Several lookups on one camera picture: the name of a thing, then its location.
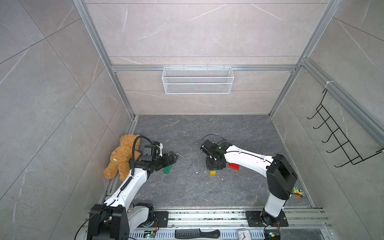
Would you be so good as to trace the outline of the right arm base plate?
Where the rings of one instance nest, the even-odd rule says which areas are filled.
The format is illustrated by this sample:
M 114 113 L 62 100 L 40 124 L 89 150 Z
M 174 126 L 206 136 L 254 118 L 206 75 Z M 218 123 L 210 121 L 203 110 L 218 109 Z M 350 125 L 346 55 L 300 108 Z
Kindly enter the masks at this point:
M 262 211 L 246 211 L 246 218 L 249 227 L 288 227 L 288 221 L 283 211 L 277 217 L 273 217 L 265 210 Z

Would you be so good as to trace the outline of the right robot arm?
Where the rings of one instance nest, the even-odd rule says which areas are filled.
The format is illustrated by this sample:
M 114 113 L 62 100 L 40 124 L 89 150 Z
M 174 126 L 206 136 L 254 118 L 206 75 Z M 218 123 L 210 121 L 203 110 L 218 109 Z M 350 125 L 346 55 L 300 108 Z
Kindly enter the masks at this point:
M 222 170 L 229 164 L 235 164 L 267 178 L 270 193 L 260 214 L 260 220 L 266 226 L 278 222 L 279 218 L 283 216 L 286 201 L 294 194 L 294 186 L 298 179 L 285 156 L 280 154 L 274 157 L 260 155 L 227 142 L 215 144 L 209 140 L 204 141 L 200 149 L 207 155 L 206 167 L 208 170 Z

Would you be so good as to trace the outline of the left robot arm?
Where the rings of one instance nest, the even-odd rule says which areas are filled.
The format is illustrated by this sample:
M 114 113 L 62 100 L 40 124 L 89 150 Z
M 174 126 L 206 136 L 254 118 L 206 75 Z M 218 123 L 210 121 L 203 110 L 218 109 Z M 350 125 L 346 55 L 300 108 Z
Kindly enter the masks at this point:
M 135 168 L 120 188 L 102 205 L 96 204 L 90 211 L 88 240 L 128 240 L 130 232 L 142 224 L 154 221 L 152 204 L 137 204 L 129 207 L 141 186 L 154 171 L 159 171 L 176 163 L 174 152 L 163 153 L 151 161 L 134 161 Z

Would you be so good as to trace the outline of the long green lego brick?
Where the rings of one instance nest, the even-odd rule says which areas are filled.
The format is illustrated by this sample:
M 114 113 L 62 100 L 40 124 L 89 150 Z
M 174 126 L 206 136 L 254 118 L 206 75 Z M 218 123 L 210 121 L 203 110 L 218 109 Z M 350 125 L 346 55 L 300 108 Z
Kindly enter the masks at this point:
M 165 167 L 165 168 L 163 169 L 163 173 L 165 173 L 166 175 L 168 175 L 168 174 L 170 173 L 171 169 L 172 169 L 172 165 L 167 166 L 167 167 Z

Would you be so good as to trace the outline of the red lego brick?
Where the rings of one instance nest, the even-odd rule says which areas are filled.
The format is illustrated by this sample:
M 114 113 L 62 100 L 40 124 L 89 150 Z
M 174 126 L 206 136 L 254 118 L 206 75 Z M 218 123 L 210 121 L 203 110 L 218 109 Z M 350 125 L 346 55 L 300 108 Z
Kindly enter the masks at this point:
M 240 166 L 237 165 L 237 164 L 230 163 L 229 164 L 229 168 L 232 169 L 232 170 L 235 170 L 235 171 L 239 171 Z

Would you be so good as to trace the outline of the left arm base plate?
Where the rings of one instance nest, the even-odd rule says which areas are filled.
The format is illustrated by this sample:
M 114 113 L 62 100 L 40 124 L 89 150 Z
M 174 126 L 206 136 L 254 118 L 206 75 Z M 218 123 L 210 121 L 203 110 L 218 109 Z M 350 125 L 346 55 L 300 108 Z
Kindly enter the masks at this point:
M 169 212 L 167 211 L 155 211 L 152 221 L 141 224 L 138 228 L 166 228 L 169 221 Z

